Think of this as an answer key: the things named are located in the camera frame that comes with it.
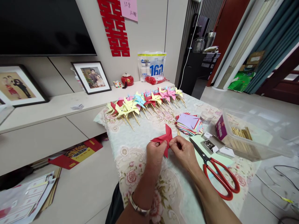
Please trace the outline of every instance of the red scissors handle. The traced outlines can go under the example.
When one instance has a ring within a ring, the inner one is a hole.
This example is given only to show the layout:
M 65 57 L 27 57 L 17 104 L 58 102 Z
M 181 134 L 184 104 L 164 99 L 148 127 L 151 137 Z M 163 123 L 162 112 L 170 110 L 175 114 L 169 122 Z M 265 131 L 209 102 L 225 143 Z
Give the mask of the red scissors handle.
M 230 201 L 231 199 L 233 199 L 233 192 L 234 193 L 239 193 L 240 192 L 240 185 L 239 182 L 237 181 L 237 178 L 234 176 L 234 174 L 222 163 L 218 162 L 217 160 L 211 158 L 210 159 L 211 164 L 215 167 L 217 174 L 211 167 L 209 167 L 208 165 L 204 164 L 203 165 L 203 171 L 206 175 L 206 177 L 209 179 L 208 173 L 207 173 L 207 169 L 214 175 L 214 177 L 224 186 L 225 190 L 227 191 L 228 195 L 222 195 L 221 193 L 218 194 L 220 195 L 221 198 L 223 198 L 224 200 Z M 223 174 L 221 173 L 221 171 L 219 170 L 218 166 L 216 165 L 218 164 L 219 166 L 221 166 L 222 168 L 224 168 L 230 175 L 230 177 L 233 179 L 233 182 L 235 184 L 235 188 L 233 188 L 228 181 L 225 179 L 225 177 L 223 176 Z

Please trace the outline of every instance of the hand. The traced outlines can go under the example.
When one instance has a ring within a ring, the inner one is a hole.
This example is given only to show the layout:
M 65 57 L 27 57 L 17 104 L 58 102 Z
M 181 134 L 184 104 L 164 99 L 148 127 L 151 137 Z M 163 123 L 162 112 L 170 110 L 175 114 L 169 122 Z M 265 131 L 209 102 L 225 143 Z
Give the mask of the hand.
M 150 141 L 146 146 L 146 169 L 149 169 L 158 178 L 167 142 L 161 144 Z
M 170 140 L 169 146 L 181 165 L 189 172 L 198 167 L 194 146 L 182 136 L 176 136 Z

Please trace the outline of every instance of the tv screen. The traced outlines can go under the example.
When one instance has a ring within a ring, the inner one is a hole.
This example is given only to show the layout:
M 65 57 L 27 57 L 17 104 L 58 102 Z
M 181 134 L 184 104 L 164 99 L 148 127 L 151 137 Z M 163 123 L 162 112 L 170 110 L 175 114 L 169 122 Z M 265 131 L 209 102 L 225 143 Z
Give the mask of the tv screen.
M 0 40 L 0 56 L 96 55 L 75 0 L 0 1 Z

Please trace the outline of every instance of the curtain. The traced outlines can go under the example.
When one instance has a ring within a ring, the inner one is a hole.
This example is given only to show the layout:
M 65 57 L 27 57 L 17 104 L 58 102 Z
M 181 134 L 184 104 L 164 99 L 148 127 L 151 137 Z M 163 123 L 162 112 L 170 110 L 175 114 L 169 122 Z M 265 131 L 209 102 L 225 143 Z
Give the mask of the curtain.
M 265 50 L 265 54 L 244 92 L 255 93 L 298 42 L 299 1 L 284 0 L 252 49 L 251 53 Z

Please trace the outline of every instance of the rubik's cube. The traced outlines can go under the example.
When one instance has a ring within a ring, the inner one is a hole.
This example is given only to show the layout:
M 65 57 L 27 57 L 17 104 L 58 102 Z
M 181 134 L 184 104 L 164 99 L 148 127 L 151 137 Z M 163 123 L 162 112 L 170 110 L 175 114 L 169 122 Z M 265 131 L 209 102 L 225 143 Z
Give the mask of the rubik's cube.
M 120 81 L 114 81 L 113 83 L 114 83 L 114 86 L 115 86 L 116 88 L 120 88 L 120 87 L 121 87 L 121 83 L 120 83 Z

